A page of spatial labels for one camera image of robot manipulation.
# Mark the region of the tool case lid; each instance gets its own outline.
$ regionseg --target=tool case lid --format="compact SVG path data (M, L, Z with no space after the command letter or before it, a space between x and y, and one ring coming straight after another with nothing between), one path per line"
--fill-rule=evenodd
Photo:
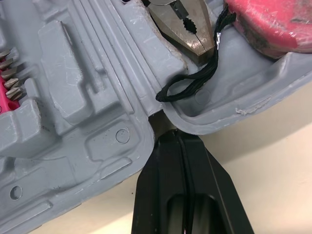
M214 22L223 1L207 4ZM148 117L160 110L187 133L209 134L312 79L311 55L272 61L228 27L212 80L192 98L159 103L173 75L198 68L141 0L2 0L0 49L11 49L27 93L0 115L1 234L29 232L139 171L154 147Z

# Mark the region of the metal pliers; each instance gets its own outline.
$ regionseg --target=metal pliers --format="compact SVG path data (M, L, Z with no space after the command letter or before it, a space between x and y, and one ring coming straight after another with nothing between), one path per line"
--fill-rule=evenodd
M204 0L149 0L149 12L163 36L197 65L214 53L214 40Z

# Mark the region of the drill bit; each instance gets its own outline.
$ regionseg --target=drill bit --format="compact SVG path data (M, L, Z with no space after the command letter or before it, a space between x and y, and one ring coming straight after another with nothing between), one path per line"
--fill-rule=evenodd
M13 78L13 79L9 79L6 83L4 83L4 87L5 87L7 90L10 90L10 89L12 89L12 88L17 87L19 84L20 84L19 79Z
M8 92L6 92L5 95L11 101L15 101L15 100L19 99L23 95L23 90L20 87L12 88Z
M5 50L3 52L0 53L0 60L4 59L5 57L7 57L10 54L10 50Z
M4 70L4 69L6 69L8 66L10 66L12 63L13 63L13 59L12 59L12 58L10 58L10 59L8 59L8 60L6 60L6 61L1 62L1 63L0 63L0 69L1 69L1 70Z
M15 75L17 72L17 67L11 68L9 70L1 72L0 76L5 81L8 81L13 75Z

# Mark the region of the pink bit holder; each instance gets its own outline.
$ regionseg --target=pink bit holder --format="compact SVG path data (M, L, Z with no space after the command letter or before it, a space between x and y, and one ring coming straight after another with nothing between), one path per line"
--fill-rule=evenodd
M4 87L4 83L5 81L0 74L0 115L8 111L16 110L20 107L18 101L11 101L6 97L5 93L8 92L8 90Z

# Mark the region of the tool case molded insert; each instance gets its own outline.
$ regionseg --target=tool case molded insert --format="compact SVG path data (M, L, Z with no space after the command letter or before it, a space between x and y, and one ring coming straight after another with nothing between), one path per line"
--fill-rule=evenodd
M213 25L223 2L207 4ZM311 55L274 62L228 27L212 80L190 99L159 103L173 75L198 68L140 0L2 0L5 49L27 95L0 115L2 234L29 232L139 171L154 147L148 116L161 109L179 129L208 134L312 79Z

